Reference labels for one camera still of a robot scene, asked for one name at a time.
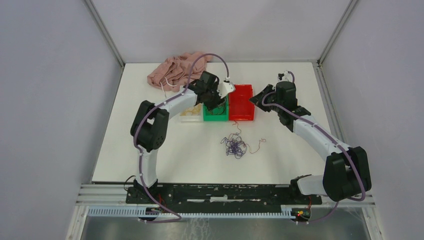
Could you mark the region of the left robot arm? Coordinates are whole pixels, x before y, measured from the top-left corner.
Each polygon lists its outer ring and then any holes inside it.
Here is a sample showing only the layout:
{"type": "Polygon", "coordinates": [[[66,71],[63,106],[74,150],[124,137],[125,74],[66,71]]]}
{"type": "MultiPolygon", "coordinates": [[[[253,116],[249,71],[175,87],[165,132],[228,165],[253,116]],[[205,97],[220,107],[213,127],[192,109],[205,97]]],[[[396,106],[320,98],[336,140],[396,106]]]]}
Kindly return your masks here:
{"type": "Polygon", "coordinates": [[[166,140],[169,120],[198,104],[210,109],[224,104],[227,95],[219,90],[223,84],[218,76],[203,71],[199,79],[182,87],[176,95],[158,103],[148,100],[141,102],[130,135],[139,152],[136,181],[140,185],[138,197],[143,202],[152,203],[158,195],[155,188],[158,182],[157,155],[166,140]]]}

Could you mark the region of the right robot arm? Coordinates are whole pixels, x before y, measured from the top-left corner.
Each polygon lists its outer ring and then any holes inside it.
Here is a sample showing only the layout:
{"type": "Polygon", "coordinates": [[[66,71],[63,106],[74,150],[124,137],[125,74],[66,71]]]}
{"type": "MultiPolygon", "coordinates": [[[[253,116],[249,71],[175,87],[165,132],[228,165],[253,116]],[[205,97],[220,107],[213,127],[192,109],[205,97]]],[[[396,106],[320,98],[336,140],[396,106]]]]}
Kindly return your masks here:
{"type": "Polygon", "coordinates": [[[331,135],[312,114],[298,104],[296,86],[290,81],[267,85],[249,101],[264,112],[277,113],[280,123],[306,141],[324,160],[321,175],[304,175],[290,182],[289,199],[302,204],[309,195],[327,196],[334,202],[361,202],[372,187],[366,151],[331,135]]]}

